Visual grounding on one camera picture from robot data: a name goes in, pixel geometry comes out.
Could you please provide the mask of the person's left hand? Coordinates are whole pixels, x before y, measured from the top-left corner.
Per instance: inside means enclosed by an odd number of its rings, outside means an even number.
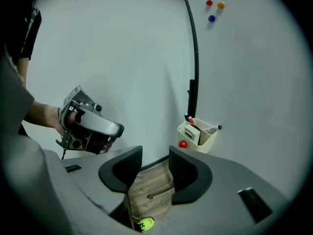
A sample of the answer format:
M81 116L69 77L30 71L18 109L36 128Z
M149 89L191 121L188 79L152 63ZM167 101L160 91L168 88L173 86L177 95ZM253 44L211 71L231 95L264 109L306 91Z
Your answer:
M105 141L102 148L101 148L100 153L107 153L110 150L113 143L114 143L114 141L112 141L112 140Z

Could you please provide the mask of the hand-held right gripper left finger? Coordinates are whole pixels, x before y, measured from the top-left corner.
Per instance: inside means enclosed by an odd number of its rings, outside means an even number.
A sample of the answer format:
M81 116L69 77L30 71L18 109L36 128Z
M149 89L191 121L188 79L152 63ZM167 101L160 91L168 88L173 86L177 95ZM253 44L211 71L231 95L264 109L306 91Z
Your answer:
M123 149L102 164L98 170L101 182L113 192L127 193L142 166L143 147Z

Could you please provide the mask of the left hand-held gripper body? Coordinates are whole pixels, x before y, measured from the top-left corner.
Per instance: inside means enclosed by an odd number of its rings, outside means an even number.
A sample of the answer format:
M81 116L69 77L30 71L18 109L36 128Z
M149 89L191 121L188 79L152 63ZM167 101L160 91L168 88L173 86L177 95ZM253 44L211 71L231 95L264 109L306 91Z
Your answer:
M56 143L67 150L99 154L105 141L117 139L117 122L101 115L102 106L95 103L81 86L76 86L58 110L58 121L64 129Z

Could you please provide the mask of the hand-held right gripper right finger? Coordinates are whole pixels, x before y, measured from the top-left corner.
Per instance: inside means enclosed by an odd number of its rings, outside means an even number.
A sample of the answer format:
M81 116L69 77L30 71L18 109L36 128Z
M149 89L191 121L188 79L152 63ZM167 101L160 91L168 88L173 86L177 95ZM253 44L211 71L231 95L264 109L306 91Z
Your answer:
M174 146L169 147L169 170L175 188L172 205L195 202L205 194L213 181L212 171L207 164Z

